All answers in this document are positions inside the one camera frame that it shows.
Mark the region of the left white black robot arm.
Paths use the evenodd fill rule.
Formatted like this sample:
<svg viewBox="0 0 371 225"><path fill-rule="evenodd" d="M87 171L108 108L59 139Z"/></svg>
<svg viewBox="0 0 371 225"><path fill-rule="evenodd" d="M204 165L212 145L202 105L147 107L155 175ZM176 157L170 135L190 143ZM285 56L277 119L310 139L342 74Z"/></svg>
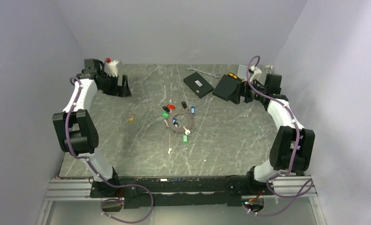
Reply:
<svg viewBox="0 0 371 225"><path fill-rule="evenodd" d="M74 91L69 103L52 117L61 150L82 161L91 171L95 187L110 197L120 193L121 183L98 149L99 135L89 110L98 91L122 98L132 95L128 77L120 75L121 67L121 61L110 58L85 59L81 73L70 78Z"/></svg>

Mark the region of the red key tag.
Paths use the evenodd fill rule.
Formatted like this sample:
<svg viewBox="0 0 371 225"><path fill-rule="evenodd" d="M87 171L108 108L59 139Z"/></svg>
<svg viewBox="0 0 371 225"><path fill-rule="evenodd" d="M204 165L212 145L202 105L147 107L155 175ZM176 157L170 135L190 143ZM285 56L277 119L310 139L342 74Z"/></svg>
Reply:
<svg viewBox="0 0 371 225"><path fill-rule="evenodd" d="M176 107L174 105L168 104L167 108L170 109L170 110L174 110Z"/></svg>

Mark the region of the white key tag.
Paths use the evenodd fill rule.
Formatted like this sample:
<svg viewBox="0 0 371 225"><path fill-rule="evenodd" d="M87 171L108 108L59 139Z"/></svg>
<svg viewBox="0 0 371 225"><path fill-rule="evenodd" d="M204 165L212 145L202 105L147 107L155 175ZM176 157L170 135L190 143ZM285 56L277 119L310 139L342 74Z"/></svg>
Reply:
<svg viewBox="0 0 371 225"><path fill-rule="evenodd" d="M191 133L191 131L187 129L186 127L183 127L183 128L184 128L185 135L189 135Z"/></svg>

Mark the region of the black key tag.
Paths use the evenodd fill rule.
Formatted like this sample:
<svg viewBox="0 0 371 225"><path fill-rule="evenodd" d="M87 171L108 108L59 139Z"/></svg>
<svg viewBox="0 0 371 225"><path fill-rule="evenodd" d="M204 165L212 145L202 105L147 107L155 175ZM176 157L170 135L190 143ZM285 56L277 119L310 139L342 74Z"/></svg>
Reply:
<svg viewBox="0 0 371 225"><path fill-rule="evenodd" d="M188 106L187 106L187 104L186 104L185 101L182 101L182 107L183 107L184 109L188 108Z"/></svg>
<svg viewBox="0 0 371 225"><path fill-rule="evenodd" d="M166 112L168 112L168 113L170 112L170 109L169 109L167 106L163 106L162 108L163 108L163 110L165 110Z"/></svg>

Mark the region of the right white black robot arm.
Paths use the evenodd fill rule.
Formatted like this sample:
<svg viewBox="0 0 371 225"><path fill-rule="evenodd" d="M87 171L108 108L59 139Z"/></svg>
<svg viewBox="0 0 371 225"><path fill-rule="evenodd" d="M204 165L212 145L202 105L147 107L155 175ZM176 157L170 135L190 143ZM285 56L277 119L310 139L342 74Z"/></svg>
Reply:
<svg viewBox="0 0 371 225"><path fill-rule="evenodd" d="M271 115L278 131L272 144L269 158L261 165L252 168L253 177L245 181L245 189L255 195L263 188L263 182L279 176L301 175L309 167L315 133L306 129L290 109L288 98L281 92L281 75L267 74L264 83L252 78L243 81L233 73L225 78L236 86L233 95L237 100L260 102Z"/></svg>

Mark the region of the green key tag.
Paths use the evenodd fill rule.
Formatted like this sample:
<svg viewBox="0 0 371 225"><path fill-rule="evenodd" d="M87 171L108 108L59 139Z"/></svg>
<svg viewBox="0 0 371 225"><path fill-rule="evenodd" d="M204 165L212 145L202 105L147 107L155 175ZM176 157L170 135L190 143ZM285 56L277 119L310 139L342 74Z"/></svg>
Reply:
<svg viewBox="0 0 371 225"><path fill-rule="evenodd" d="M169 117L169 113L163 112L162 113L162 116L165 117L165 118L168 118Z"/></svg>
<svg viewBox="0 0 371 225"><path fill-rule="evenodd" d="M188 143L188 136L187 135L183 135L182 141L183 141L183 143L187 144Z"/></svg>

